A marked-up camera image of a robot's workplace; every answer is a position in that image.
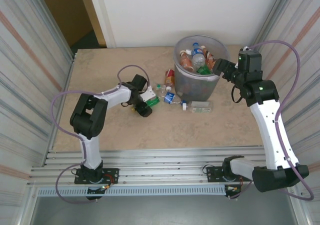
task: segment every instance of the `red bottle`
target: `red bottle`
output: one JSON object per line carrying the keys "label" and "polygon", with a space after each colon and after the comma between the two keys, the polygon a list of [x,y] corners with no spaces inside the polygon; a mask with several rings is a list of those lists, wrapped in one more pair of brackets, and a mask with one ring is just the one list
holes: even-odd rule
{"label": "red bottle", "polygon": [[164,80],[165,90],[170,92],[175,85],[175,71],[169,69],[165,72],[165,80]]}
{"label": "red bottle", "polygon": [[214,68],[214,65],[216,63],[216,58],[206,49],[205,46],[201,46],[201,48],[203,50],[203,54],[205,57],[206,66],[211,71]]}
{"label": "red bottle", "polygon": [[180,52],[180,62],[179,63],[188,72],[192,73],[194,71],[194,67],[192,66],[192,61],[188,57],[187,52],[184,50],[182,50]]}

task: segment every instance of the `trash can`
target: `trash can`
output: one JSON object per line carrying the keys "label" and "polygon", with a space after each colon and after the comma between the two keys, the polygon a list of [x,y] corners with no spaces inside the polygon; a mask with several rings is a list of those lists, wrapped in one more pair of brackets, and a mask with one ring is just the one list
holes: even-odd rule
{"label": "trash can", "polygon": [[214,74],[200,75],[185,70],[180,64],[180,51],[192,49],[193,43],[199,43],[216,59],[230,59],[229,51],[220,41],[203,35],[188,36],[181,39],[175,46],[173,51],[174,59],[174,88],[175,93],[187,102],[189,101],[207,101],[213,93],[219,76]]}

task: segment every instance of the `tabletop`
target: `tabletop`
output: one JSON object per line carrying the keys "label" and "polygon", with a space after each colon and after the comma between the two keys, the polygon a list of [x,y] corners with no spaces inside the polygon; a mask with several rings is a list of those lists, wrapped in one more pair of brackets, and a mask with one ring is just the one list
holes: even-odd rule
{"label": "tabletop", "polygon": [[[241,46],[228,46],[231,61],[236,62]],[[125,65],[144,68],[151,84],[163,83],[165,72],[174,68],[173,47],[135,47],[80,49],[77,52],[68,90],[102,92],[118,84],[117,72]],[[121,72],[121,80],[131,81],[138,68]],[[182,111],[181,106],[160,102],[149,117],[141,117],[129,107],[117,105],[106,113],[99,135],[100,150],[136,150],[169,148],[210,148],[262,145],[258,125],[246,102],[233,103],[233,84],[220,79],[209,100],[211,113]],[[68,94],[60,125],[73,132],[69,124],[79,94]],[[58,131],[55,151],[80,151],[77,138]]]}

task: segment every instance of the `white bottle cap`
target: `white bottle cap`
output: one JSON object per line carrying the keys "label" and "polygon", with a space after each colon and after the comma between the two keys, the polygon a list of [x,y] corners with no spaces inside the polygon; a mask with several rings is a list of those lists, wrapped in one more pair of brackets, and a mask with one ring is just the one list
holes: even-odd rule
{"label": "white bottle cap", "polygon": [[187,54],[186,50],[181,50],[181,51],[180,51],[180,57],[181,57],[181,54],[182,54],[182,53],[186,53],[186,54]]}
{"label": "white bottle cap", "polygon": [[192,51],[190,49],[186,49],[186,54],[191,55]]}

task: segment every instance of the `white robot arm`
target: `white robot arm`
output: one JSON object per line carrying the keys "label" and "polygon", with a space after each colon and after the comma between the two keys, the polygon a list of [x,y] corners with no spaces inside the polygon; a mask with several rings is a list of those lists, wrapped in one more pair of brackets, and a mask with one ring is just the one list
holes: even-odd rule
{"label": "white robot arm", "polygon": [[107,110],[125,103],[133,105],[142,117],[148,117],[152,113],[146,101],[155,98],[156,94],[150,86],[142,92],[146,83],[147,80],[137,74],[131,82],[123,82],[102,92],[101,95],[81,94],[70,118],[70,125],[82,138],[80,143],[84,163],[80,170],[86,183],[99,183],[102,179],[103,161],[100,155],[99,134],[104,126]]}
{"label": "white robot arm", "polygon": [[213,73],[220,76],[223,72],[222,77],[240,90],[240,100],[245,99],[259,127],[266,159],[266,166],[261,167],[242,156],[228,157],[222,164],[224,176],[230,180],[235,175],[246,177],[254,182],[260,192],[266,192],[291,187],[300,181],[286,159],[275,123],[279,125],[284,147],[299,174],[305,178],[309,175],[309,170],[306,165],[299,164],[290,146],[281,115],[277,121],[275,120],[280,106],[279,95],[271,80],[262,79],[261,65],[260,53],[242,50],[239,52],[237,64],[218,59],[214,64]]}

